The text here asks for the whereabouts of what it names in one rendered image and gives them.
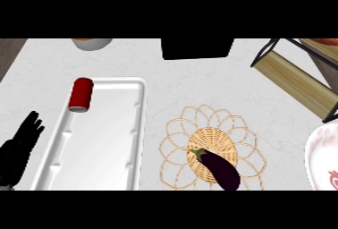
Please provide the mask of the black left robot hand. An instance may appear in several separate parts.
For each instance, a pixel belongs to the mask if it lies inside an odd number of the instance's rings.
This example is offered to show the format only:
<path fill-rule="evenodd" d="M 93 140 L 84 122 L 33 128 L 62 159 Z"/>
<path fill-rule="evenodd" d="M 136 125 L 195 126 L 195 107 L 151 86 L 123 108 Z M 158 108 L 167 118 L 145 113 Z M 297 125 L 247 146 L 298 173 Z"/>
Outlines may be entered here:
<path fill-rule="evenodd" d="M 0 190 L 12 190 L 20 183 L 43 131 L 43 120 L 31 111 L 14 138 L 0 146 Z"/>

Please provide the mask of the woven wicker flower placemat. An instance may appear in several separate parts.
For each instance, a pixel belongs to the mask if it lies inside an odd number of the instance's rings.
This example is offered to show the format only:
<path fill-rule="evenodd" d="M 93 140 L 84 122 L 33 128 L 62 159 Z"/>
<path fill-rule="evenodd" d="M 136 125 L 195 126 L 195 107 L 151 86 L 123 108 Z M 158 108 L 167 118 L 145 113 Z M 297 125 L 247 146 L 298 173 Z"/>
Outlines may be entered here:
<path fill-rule="evenodd" d="M 166 138 L 158 144 L 163 156 L 160 181 L 174 191 L 222 190 L 217 180 L 192 152 L 208 149 L 234 165 L 241 190 L 265 190 L 267 159 L 259 149 L 257 134 L 245 119 L 210 105 L 188 106 L 167 121 Z"/>

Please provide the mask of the wooden tiered shelf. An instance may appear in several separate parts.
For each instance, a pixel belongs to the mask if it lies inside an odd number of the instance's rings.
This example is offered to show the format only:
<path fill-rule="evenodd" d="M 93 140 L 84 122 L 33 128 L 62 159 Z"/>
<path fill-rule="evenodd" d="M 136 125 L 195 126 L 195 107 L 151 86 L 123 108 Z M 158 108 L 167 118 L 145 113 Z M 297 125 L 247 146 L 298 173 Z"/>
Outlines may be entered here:
<path fill-rule="evenodd" d="M 328 123 L 338 119 L 338 93 L 273 51 L 278 42 L 269 40 L 251 66 Z"/>

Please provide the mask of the orange sweet potato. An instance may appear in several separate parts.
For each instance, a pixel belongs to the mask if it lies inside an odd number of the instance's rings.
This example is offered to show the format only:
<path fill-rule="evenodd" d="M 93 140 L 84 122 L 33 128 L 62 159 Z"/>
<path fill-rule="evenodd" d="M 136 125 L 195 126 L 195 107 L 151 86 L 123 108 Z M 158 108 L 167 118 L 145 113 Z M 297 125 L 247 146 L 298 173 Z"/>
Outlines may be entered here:
<path fill-rule="evenodd" d="M 338 46 L 338 38 L 313 38 L 312 40 L 324 45 Z"/>

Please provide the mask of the white rectangular tray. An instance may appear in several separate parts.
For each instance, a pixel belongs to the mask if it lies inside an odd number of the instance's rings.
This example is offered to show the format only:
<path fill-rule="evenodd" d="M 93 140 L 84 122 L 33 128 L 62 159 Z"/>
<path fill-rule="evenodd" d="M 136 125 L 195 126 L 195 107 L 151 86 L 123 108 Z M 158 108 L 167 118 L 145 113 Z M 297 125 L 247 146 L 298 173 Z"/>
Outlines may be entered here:
<path fill-rule="evenodd" d="M 141 181 L 146 81 L 141 77 L 81 78 L 95 83 L 90 108 L 84 113 L 71 112 L 67 99 L 31 188 L 135 191 Z"/>

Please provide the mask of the red can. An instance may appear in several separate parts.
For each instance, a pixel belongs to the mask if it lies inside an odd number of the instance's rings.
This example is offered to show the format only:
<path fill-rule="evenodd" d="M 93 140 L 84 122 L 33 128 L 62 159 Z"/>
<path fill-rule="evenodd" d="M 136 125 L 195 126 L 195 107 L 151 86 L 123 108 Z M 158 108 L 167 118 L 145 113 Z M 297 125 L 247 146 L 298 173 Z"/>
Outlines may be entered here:
<path fill-rule="evenodd" d="M 84 113 L 90 108 L 95 83 L 89 78 L 79 78 L 74 81 L 70 95 L 68 109 L 71 112 Z"/>

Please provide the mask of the dark brown wooden panel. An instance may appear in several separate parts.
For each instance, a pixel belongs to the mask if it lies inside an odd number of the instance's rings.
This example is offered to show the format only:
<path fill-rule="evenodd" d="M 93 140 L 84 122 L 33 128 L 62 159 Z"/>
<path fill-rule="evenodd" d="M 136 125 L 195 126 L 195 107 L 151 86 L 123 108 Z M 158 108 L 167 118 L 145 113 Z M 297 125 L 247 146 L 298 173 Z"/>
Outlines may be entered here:
<path fill-rule="evenodd" d="M 0 38 L 0 81 L 6 76 L 25 43 L 25 38 Z"/>

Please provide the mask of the grey bowl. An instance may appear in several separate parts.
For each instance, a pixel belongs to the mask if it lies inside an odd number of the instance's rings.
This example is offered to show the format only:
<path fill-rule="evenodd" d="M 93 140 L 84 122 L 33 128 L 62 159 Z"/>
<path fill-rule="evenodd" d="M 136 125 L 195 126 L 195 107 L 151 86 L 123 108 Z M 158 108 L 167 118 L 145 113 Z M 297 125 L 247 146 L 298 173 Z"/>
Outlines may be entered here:
<path fill-rule="evenodd" d="M 73 39 L 73 42 L 77 48 L 83 51 L 95 51 L 102 49 L 110 43 L 111 38 L 84 38 L 84 39 Z"/>

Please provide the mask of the dark purple eggplant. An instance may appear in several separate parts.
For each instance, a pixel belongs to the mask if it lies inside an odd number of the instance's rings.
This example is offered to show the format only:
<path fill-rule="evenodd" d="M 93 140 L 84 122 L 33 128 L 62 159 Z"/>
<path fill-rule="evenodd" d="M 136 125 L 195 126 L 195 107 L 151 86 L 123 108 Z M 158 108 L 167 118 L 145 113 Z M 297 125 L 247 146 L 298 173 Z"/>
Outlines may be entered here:
<path fill-rule="evenodd" d="M 219 186 L 226 191 L 236 191 L 241 185 L 241 175 L 232 163 L 207 149 L 192 149 L 197 160 L 207 167 Z"/>

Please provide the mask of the black box appliance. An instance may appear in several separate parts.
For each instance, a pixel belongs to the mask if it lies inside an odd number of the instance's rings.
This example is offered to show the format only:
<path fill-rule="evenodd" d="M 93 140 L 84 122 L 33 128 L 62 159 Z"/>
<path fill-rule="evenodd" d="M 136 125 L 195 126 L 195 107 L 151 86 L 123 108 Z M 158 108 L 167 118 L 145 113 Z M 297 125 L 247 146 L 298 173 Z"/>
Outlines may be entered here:
<path fill-rule="evenodd" d="M 163 38 L 166 60 L 226 57 L 232 50 L 232 38 Z"/>

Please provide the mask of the white plate with red pattern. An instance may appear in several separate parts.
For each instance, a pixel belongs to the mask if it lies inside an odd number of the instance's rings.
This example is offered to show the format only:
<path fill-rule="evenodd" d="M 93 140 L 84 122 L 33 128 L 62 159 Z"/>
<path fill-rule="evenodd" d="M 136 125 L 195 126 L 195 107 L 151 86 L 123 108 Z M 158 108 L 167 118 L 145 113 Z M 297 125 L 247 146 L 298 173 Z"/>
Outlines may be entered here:
<path fill-rule="evenodd" d="M 322 125 L 306 144 L 307 179 L 315 191 L 338 191 L 338 123 Z"/>

